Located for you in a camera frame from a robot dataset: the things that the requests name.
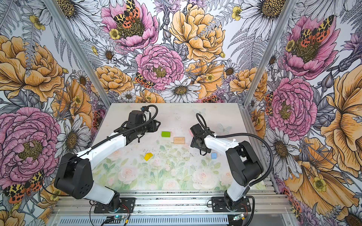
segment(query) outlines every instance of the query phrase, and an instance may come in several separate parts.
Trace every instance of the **floral tabletop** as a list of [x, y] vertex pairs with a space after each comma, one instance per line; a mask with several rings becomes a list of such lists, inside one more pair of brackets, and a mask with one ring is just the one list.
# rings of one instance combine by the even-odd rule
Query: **floral tabletop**
[[[112, 104], [95, 137], [94, 144], [103, 140], [128, 119], [132, 110], [144, 103]], [[217, 153], [201, 156], [199, 150], [190, 147], [192, 136], [189, 128], [197, 123], [195, 114], [205, 117], [207, 125], [219, 135], [246, 132], [236, 103], [187, 103], [156, 104], [159, 108], [156, 120], [161, 122], [157, 132], [146, 133], [140, 143], [133, 141], [116, 150], [94, 170], [96, 183], [114, 190], [226, 190], [232, 175], [225, 155]], [[171, 137], [161, 137], [162, 131], [170, 131]], [[185, 137], [184, 145], [174, 145], [173, 137]], [[238, 142], [248, 138], [235, 137]], [[146, 153], [153, 156], [146, 161]], [[264, 189], [263, 182], [252, 189]]]

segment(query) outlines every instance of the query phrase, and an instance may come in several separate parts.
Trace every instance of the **tabletop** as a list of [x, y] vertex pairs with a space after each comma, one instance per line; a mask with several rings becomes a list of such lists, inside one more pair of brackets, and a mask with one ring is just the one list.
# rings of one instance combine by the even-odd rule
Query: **tabletop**
[[[98, 143], [128, 119], [132, 110], [140, 110], [145, 103], [113, 103], [103, 119], [93, 144]], [[133, 140], [115, 151], [93, 170], [93, 180], [116, 191], [124, 190], [226, 190], [232, 175], [225, 155], [217, 153], [201, 156], [190, 147], [190, 127], [197, 124], [200, 113], [210, 130], [217, 135], [247, 132], [236, 103], [155, 103], [156, 120], [161, 122], [157, 132], [146, 133], [138, 143]], [[162, 131], [171, 137], [161, 137]], [[184, 145], [173, 144], [173, 137], [185, 137]], [[234, 137], [250, 142], [248, 137]], [[146, 161], [147, 153], [153, 156]], [[260, 182], [252, 189], [263, 190]]]

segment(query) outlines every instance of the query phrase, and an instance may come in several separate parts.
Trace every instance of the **black mounting plate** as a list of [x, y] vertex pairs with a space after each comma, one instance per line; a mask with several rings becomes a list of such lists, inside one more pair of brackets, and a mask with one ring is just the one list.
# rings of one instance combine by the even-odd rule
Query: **black mounting plate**
[[[220, 196], [211, 197], [211, 203], [212, 203], [212, 211], [214, 213], [231, 212], [230, 210], [228, 210], [226, 208], [224, 197], [220, 197]], [[248, 199], [243, 199], [240, 202], [239, 207], [233, 212], [246, 212], [246, 211], [251, 212], [251, 206], [250, 206], [250, 203], [248, 204]]]
[[[135, 200], [136, 198], [120, 198], [121, 204], [125, 205], [130, 211], [130, 213], [133, 213]], [[106, 210], [106, 208], [104, 208], [104, 205], [102, 203], [98, 202], [96, 204], [96, 207], [94, 208], [94, 213], [109, 213], [109, 211]], [[128, 213], [128, 211], [121, 206], [121, 208], [114, 213]]]

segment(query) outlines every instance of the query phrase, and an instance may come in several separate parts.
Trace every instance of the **green block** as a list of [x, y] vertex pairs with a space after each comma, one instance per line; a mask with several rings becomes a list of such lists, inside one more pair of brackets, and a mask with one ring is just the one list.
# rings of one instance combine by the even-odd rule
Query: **green block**
[[171, 132], [168, 131], [162, 131], [161, 137], [171, 137]]

